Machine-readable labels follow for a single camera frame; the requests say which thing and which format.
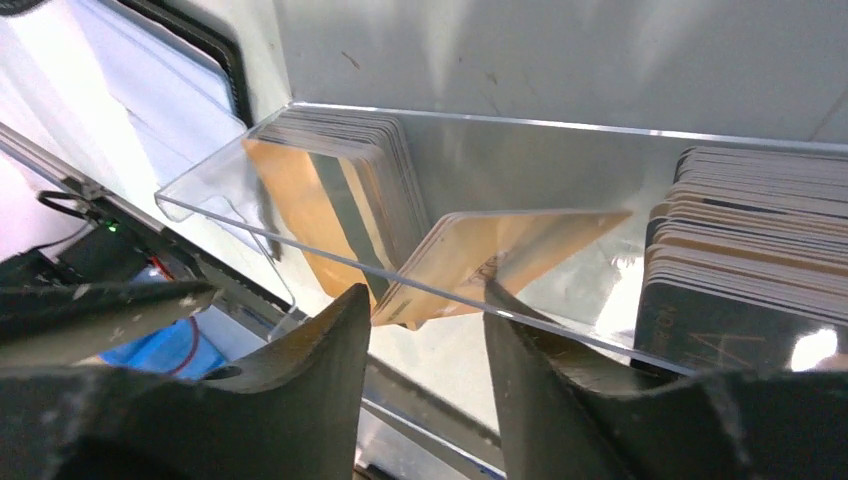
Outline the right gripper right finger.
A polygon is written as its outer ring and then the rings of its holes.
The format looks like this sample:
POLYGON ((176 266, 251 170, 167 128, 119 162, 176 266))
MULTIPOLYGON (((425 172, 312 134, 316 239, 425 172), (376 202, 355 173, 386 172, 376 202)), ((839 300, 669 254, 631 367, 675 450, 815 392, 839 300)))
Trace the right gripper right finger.
POLYGON ((552 332, 488 282, 484 317, 510 479, 843 479, 847 376, 718 371, 676 378, 552 332))

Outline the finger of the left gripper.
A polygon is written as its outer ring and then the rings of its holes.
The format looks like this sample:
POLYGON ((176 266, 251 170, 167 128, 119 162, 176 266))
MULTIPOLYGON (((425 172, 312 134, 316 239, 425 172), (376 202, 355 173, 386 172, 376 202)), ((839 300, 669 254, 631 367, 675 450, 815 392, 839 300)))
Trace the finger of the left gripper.
POLYGON ((205 281, 88 283, 1 289, 1 366, 68 365, 208 308, 205 281))

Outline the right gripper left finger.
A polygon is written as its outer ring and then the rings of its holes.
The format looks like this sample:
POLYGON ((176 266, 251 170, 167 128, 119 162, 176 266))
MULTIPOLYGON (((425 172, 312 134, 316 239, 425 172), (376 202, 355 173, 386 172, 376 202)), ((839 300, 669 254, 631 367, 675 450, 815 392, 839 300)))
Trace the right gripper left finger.
POLYGON ((109 366, 1 372, 5 479, 349 479, 369 344, 356 284, 206 377, 109 366))

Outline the clear plastic card tray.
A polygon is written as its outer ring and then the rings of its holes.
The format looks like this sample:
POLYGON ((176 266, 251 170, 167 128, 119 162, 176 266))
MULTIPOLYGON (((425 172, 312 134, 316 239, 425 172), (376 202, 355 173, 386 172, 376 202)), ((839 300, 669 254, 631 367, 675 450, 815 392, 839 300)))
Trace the clear plastic card tray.
POLYGON ((688 374, 847 365, 847 148, 296 102, 156 194, 372 321, 476 312, 688 374))

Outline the black card holder wallet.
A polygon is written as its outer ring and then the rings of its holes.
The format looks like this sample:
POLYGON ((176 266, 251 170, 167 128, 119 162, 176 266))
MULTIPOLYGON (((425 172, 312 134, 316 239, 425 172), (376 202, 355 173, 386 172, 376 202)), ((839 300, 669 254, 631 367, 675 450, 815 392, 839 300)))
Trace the black card holder wallet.
POLYGON ((246 131, 226 61, 121 1, 1 5, 1 121, 151 215, 246 131))

